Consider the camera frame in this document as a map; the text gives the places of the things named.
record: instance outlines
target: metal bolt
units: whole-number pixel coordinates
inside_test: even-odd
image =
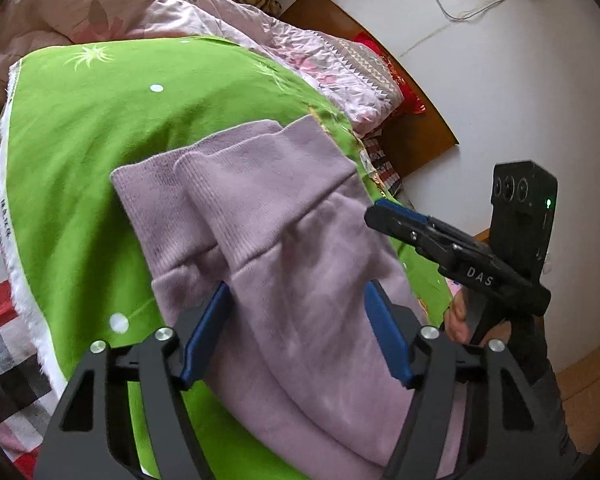
[[[89,350],[91,350],[92,354],[99,354],[104,352],[104,349],[107,347],[107,344],[104,341],[94,341],[91,343]]]
[[[167,339],[171,339],[172,336],[173,336],[173,330],[171,328],[169,328],[168,326],[159,328],[158,330],[155,331],[155,338],[158,341],[167,341]]]
[[[505,346],[500,339],[491,339],[489,341],[489,348],[493,352],[504,352]]]
[[[427,325],[420,329],[420,335],[424,339],[438,339],[440,337],[440,330],[434,326]]]

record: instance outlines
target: white cord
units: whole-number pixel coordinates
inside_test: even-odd
[[[450,19],[452,22],[464,22],[464,20],[468,20],[469,18],[472,18],[472,17],[476,16],[477,14],[484,12],[487,9],[491,9],[491,7],[494,7],[497,4],[501,4],[503,1],[504,0],[495,0],[494,2],[491,2],[490,4],[484,6],[480,9],[473,10],[473,11],[470,10],[469,13],[464,16],[453,16],[453,15],[449,14],[448,12],[446,12],[445,7],[442,6],[442,3],[440,2],[440,0],[436,0],[436,3],[440,7],[440,10],[442,10],[443,14],[446,17],[448,17],[448,19]]]

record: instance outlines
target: green blanket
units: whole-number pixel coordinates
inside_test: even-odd
[[[314,113],[360,163],[349,121],[300,77],[218,38],[119,41],[39,50],[12,68],[0,120],[0,230],[16,309],[60,392],[96,339],[139,342],[162,326],[141,248],[109,181],[122,164],[247,121]],[[433,264],[395,244],[440,323],[450,293]],[[128,320],[124,332],[110,325]],[[256,441],[203,383],[184,394],[219,480],[303,478]],[[141,462],[157,476],[139,389],[130,389]]]

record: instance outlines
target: floral comforter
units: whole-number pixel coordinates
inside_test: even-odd
[[[343,111],[359,137],[377,128],[402,100],[390,75],[378,73],[381,64],[373,62],[371,51],[360,56],[360,50],[231,0],[5,0],[0,109],[9,67],[39,48],[196,35],[225,38],[291,69]]]

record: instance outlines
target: wooden headboard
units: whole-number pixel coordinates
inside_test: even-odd
[[[281,19],[298,28],[318,30],[346,40],[352,40],[360,32],[372,36],[331,0],[296,0]],[[427,109],[423,114],[403,114],[382,125],[380,145],[402,178],[458,144],[458,140],[397,59],[384,47],[381,48]]]

